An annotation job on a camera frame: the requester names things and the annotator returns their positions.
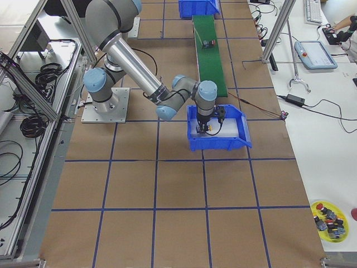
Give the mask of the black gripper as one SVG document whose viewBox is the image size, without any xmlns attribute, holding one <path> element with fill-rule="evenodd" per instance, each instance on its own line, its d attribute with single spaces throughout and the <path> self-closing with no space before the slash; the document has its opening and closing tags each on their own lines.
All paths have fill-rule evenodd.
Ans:
<svg viewBox="0 0 357 268">
<path fill-rule="evenodd" d="M 196 118 L 198 122 L 198 133 L 205 133 L 205 125 L 210 121 L 211 117 L 216 117 L 218 122 L 222 125 L 225 119 L 225 108 L 224 107 L 214 107 L 210 111 L 205 111 L 207 115 L 203 115 L 199 112 L 196 113 Z"/>
</svg>

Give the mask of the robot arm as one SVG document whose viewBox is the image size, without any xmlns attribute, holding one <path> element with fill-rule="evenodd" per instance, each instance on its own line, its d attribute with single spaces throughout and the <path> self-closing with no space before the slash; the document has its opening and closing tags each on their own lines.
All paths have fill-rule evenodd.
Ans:
<svg viewBox="0 0 357 268">
<path fill-rule="evenodd" d="M 168 90 L 123 37 L 133 28 L 134 19 L 141 10 L 141 1 L 89 2 L 85 23 L 90 37 L 107 56 L 103 67 L 89 70 L 84 77 L 93 104 L 112 104 L 111 87 L 129 75 L 143 90 L 143 95 L 157 106 L 156 114 L 164 121 L 172 120 L 185 102 L 192 99 L 197 109 L 197 132 L 211 135 L 208 125 L 211 118 L 217 118 L 220 124 L 225 119 L 224 107 L 215 104 L 216 84 L 210 80 L 198 82 L 188 76 L 177 75 L 172 82 L 172 90 Z"/>
</svg>

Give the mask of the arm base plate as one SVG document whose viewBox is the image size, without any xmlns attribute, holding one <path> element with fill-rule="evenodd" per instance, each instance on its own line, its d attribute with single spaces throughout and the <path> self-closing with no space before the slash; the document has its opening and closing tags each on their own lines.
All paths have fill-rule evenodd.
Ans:
<svg viewBox="0 0 357 268">
<path fill-rule="evenodd" d="M 140 17 L 135 17 L 132 29 L 128 32 L 129 39 L 137 39 L 139 35 Z"/>
<path fill-rule="evenodd" d="M 81 117 L 82 123 L 125 123 L 129 102 L 130 88 L 112 88 L 110 100 L 98 103 L 93 101 L 91 94 L 87 102 L 92 102 L 84 107 Z"/>
</svg>

